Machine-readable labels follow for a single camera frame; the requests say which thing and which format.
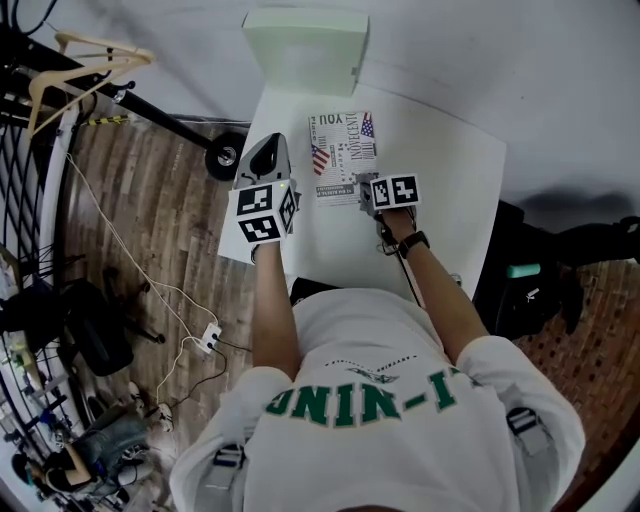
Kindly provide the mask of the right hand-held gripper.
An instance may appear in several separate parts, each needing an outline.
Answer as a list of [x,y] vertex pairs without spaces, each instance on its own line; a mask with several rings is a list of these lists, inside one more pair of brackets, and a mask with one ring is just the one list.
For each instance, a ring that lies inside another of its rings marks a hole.
[[360,210],[379,224],[382,221],[381,212],[385,209],[407,207],[411,208],[416,217],[415,209],[421,202],[416,174],[395,174],[378,177],[369,182],[359,184]]

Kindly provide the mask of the person's right hand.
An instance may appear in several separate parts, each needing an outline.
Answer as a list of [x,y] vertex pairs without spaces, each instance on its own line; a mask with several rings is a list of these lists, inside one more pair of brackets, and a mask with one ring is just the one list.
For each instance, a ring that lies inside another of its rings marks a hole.
[[411,208],[385,209],[381,214],[383,224],[390,233],[394,245],[398,245],[417,231],[414,213]]

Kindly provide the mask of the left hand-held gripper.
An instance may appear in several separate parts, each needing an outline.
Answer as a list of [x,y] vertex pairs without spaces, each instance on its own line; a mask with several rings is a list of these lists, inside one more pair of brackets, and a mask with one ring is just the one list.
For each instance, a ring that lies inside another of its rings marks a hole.
[[282,133],[264,137],[241,158],[235,186],[246,188],[229,193],[229,207],[249,244],[281,241],[293,232],[299,198],[290,176],[288,144]]

